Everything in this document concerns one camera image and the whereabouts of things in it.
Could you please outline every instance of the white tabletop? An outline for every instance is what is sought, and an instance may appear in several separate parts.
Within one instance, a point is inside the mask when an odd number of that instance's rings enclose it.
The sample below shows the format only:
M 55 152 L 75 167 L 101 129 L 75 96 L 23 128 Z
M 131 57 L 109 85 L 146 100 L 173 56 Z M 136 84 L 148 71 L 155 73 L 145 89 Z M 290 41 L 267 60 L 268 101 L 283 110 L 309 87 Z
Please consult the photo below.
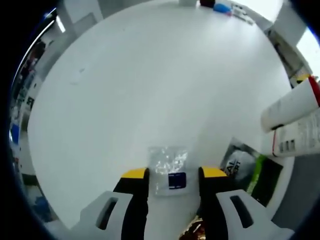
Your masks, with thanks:
M 124 172 L 148 165 L 149 147 L 185 146 L 199 166 L 219 166 L 232 137 L 259 150 L 262 110 L 290 89 L 256 25 L 175 1 L 139 4 L 85 32 L 49 72 L 28 125 L 34 169 L 70 228 Z M 293 161 L 285 163 L 283 194 Z M 174 210 L 151 199 L 149 211 L 180 232 L 199 206 L 194 198 L 188 210 L 183 199 Z M 173 224 L 167 219 L 159 231 Z

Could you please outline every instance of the white table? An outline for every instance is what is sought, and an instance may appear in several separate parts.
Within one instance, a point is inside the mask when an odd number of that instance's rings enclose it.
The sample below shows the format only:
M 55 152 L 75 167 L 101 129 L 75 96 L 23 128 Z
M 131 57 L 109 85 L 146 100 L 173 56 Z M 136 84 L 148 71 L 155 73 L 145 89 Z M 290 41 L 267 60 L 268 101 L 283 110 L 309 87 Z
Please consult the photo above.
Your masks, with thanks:
M 34 169 L 71 228 L 124 172 L 148 165 L 151 146 L 186 146 L 197 166 L 219 166 L 232 137 L 259 150 L 262 110 L 290 89 L 256 25 L 175 1 L 139 4 L 84 33 L 49 72 L 28 125 Z M 270 216 L 292 166 L 284 161 Z M 198 207 L 191 198 L 150 197 L 146 239 L 150 226 L 162 234 L 153 239 L 177 238 Z

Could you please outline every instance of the small plastic bag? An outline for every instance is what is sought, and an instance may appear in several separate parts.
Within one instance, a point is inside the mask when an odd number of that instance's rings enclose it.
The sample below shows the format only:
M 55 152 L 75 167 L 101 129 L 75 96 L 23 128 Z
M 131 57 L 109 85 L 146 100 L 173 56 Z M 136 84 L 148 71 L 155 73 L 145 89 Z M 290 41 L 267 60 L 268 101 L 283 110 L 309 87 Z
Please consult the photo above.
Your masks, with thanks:
M 156 196 L 187 194 L 197 187 L 198 171 L 188 166 L 184 147 L 150 147 L 148 168 L 149 185 Z

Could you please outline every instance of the clear plastic bag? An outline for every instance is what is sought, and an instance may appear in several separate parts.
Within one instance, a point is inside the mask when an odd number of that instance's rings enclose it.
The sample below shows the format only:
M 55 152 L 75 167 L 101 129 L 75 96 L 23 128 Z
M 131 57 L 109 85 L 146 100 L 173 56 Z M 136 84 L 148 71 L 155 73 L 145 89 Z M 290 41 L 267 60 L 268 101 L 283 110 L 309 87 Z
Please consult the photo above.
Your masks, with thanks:
M 197 169 L 188 165 L 188 151 L 181 146 L 149 148 L 151 190 L 156 196 L 190 193 L 197 187 Z

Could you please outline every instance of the green and black package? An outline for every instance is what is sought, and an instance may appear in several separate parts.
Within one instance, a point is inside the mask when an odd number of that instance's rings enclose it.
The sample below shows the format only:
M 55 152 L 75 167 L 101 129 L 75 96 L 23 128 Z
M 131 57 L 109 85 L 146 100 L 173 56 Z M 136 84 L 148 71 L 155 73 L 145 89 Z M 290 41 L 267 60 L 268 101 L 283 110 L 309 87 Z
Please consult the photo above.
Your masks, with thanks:
M 263 206 L 269 203 L 283 166 L 233 138 L 220 169 Z

